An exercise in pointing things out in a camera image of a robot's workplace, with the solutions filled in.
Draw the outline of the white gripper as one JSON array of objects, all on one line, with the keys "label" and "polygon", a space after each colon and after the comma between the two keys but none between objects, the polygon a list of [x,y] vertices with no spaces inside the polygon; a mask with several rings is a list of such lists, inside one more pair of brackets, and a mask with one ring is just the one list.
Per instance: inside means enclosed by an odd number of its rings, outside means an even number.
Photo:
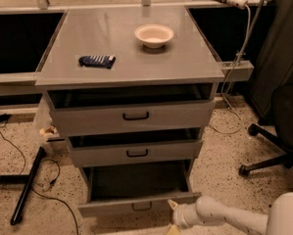
[{"label": "white gripper", "polygon": [[195,204],[179,205],[174,200],[168,200],[168,204],[173,210],[172,220],[175,225],[169,225],[169,229],[166,235],[180,235],[180,230],[178,227],[181,229],[187,229],[193,227],[197,223],[198,215]]}]

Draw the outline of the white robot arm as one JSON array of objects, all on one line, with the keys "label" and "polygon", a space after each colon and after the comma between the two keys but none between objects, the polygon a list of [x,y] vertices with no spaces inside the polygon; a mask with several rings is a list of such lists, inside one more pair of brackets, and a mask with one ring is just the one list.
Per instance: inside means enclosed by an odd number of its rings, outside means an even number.
[{"label": "white robot arm", "polygon": [[180,235],[181,229],[193,226],[218,226],[225,223],[246,235],[293,235],[293,192],[280,195],[268,214],[229,207],[202,196],[194,204],[178,204],[168,200],[173,210],[167,235]]}]

